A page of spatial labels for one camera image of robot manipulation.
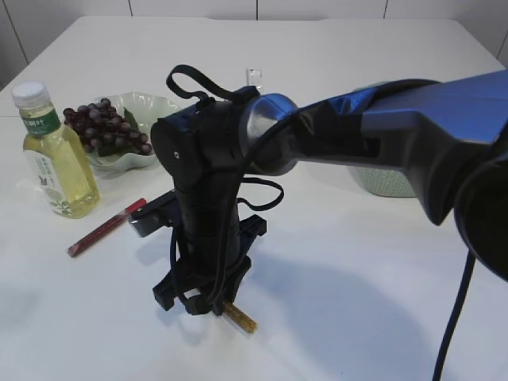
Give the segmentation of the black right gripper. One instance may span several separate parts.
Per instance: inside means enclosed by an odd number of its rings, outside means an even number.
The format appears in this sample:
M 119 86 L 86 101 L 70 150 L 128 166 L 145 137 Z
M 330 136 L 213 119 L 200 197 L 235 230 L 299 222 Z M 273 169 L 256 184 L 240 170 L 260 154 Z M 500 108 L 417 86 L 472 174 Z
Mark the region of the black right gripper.
M 224 302 L 234 302 L 242 279 L 252 266 L 251 259 L 247 256 L 257 237 L 267 232 L 267 222 L 263 218 L 252 215 L 239 222 L 240 257 L 238 261 L 227 271 L 225 282 L 219 297 L 214 304 L 205 304 L 206 295 L 214 287 L 215 271 L 193 263 L 189 256 L 184 254 L 176 257 L 176 247 L 183 243 L 182 229 L 176 227 L 172 231 L 170 243 L 170 271 L 156 284 L 152 292 L 155 300 L 166 311 L 175 305 L 175 300 L 184 293 L 197 290 L 200 294 L 186 298 L 183 302 L 186 312 L 190 315 L 208 314 L 213 312 L 220 316 L 223 313 Z

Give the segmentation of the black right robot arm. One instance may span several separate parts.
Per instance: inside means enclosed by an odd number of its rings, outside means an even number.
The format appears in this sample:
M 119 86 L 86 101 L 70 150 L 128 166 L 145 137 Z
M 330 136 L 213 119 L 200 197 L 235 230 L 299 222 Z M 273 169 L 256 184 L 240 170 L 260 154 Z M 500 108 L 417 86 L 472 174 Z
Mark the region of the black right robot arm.
M 427 218 L 454 214 L 472 255 L 507 277 L 507 73 L 439 83 L 406 79 L 297 107 L 255 87 L 229 92 L 180 65 L 202 86 L 197 102 L 159 119 L 155 154 L 171 175 L 181 249 L 154 287 L 165 309 L 219 313 L 248 270 L 238 217 L 240 184 L 310 161 L 399 171 Z

